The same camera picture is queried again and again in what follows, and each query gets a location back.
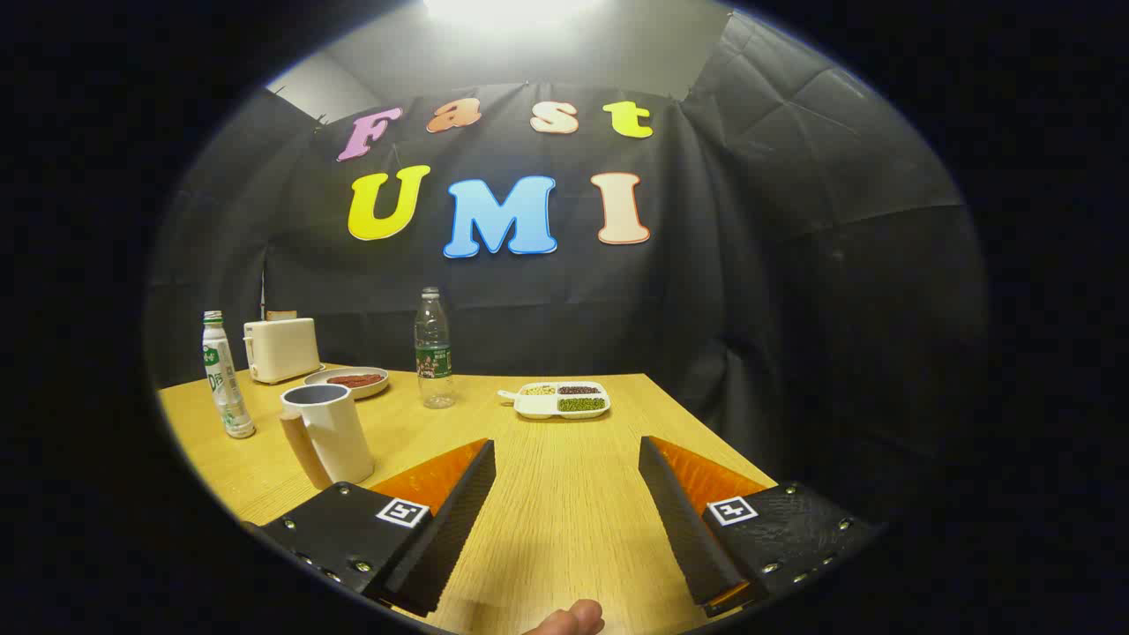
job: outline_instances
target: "gray wall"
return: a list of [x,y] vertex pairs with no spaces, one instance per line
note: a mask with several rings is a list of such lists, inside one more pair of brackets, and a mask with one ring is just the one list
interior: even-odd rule
[[712,0],[593,0],[553,24],[518,17],[482,26],[432,16],[418,0],[358,27],[268,88],[310,116],[324,114],[323,123],[415,95],[525,80],[681,99],[729,11]]

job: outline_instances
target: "water bottle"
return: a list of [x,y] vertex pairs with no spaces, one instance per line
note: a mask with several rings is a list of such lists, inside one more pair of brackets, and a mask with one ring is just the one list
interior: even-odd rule
[[415,312],[415,375],[420,398],[428,408],[446,408],[455,402],[447,313],[439,302],[438,288],[425,287],[421,297],[420,310]]
[[247,415],[243,405],[243,394],[235,383],[235,365],[231,363],[231,348],[224,332],[224,312],[204,312],[204,372],[211,386],[212,401],[224,421],[224,429],[235,438],[246,438],[255,434],[255,424]]

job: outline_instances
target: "divided tray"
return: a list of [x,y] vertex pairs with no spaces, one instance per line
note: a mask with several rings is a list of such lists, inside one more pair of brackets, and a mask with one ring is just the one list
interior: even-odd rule
[[[584,394],[561,394],[560,389],[564,386],[580,386],[587,389],[595,389],[596,392],[584,393]],[[550,394],[527,394],[531,390],[541,389],[548,391],[552,389]],[[597,382],[534,382],[531,384],[525,384],[517,392],[508,392],[505,390],[499,390],[498,394],[514,402],[514,410],[517,410],[518,415],[527,417],[530,419],[548,419],[550,417],[564,417],[566,419],[590,419],[592,417],[598,417],[607,411],[612,407],[612,398],[607,395],[607,391],[604,390]],[[586,410],[561,410],[562,400],[572,399],[595,399],[603,401],[603,406],[590,408]]]

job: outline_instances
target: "green beans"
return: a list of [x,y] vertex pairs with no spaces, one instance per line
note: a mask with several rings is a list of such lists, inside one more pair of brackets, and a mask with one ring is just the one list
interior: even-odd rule
[[557,402],[557,409],[561,412],[583,412],[585,410],[599,410],[605,403],[606,401],[598,397],[561,399]]

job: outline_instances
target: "yellow letter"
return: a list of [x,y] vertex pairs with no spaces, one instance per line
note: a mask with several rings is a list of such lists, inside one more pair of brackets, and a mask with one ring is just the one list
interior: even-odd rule
[[474,97],[466,97],[439,106],[439,110],[435,111],[436,118],[427,124],[427,131],[443,132],[474,123],[482,119],[479,103]]
[[353,181],[353,201],[349,206],[349,233],[362,241],[387,238],[400,232],[412,221],[415,214],[415,201],[419,199],[420,181],[431,172],[427,165],[413,165],[396,173],[400,180],[400,199],[396,211],[387,218],[376,218],[376,192],[388,180],[383,172],[369,174]]
[[646,139],[655,132],[646,125],[639,125],[638,118],[650,116],[650,111],[636,107],[634,102],[607,104],[604,112],[612,113],[612,128],[624,137]]
[[596,234],[610,245],[632,245],[650,237],[650,229],[639,224],[634,205],[634,186],[639,176],[623,172],[605,172],[592,177],[604,199],[604,228]]
[[576,106],[563,102],[541,102],[533,106],[533,114],[530,125],[537,132],[553,132],[557,134],[571,134],[580,128],[576,118]]

